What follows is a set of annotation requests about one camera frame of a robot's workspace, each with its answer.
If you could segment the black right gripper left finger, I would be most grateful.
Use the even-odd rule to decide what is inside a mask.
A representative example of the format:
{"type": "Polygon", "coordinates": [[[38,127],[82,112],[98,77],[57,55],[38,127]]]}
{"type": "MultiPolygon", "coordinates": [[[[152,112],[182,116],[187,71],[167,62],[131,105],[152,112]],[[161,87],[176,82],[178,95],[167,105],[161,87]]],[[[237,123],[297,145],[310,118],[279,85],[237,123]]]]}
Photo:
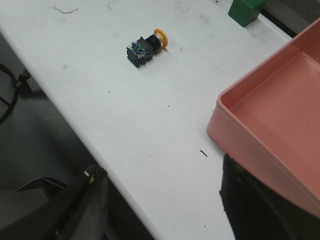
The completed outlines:
{"type": "Polygon", "coordinates": [[[89,166],[46,204],[0,231],[2,240],[106,240],[108,173],[89,166]]]}

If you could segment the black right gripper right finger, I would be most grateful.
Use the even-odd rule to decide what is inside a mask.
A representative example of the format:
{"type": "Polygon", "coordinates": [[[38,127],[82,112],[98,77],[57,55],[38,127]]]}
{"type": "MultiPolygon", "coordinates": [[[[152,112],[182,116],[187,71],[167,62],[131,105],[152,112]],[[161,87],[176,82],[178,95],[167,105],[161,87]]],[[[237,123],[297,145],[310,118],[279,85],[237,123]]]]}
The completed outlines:
{"type": "Polygon", "coordinates": [[[224,212],[236,240],[318,240],[320,219],[270,189],[228,154],[223,157],[224,212]]]}

